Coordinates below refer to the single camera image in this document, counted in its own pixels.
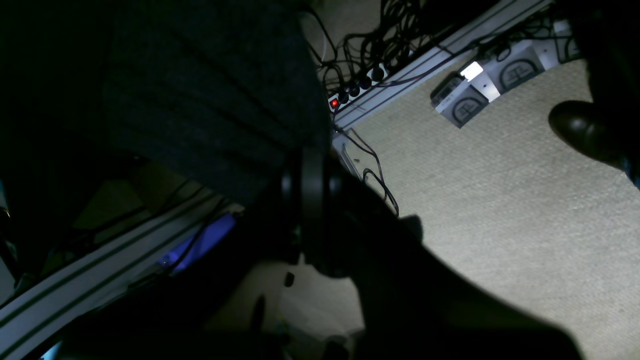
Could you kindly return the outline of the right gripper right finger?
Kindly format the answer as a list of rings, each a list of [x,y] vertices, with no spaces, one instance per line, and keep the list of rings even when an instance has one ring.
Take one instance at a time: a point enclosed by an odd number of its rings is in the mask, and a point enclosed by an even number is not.
[[[557,104],[553,132],[576,152],[625,173],[639,171],[640,20],[637,0],[560,0],[586,61],[592,100]]]

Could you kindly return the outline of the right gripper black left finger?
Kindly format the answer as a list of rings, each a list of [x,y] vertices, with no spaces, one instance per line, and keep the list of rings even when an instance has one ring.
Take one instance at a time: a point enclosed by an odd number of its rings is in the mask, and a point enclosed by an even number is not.
[[[303,257],[354,285],[364,323],[355,360],[580,360],[557,326],[448,268],[326,152],[296,152],[206,255],[78,321],[62,360],[283,360],[267,296]]]

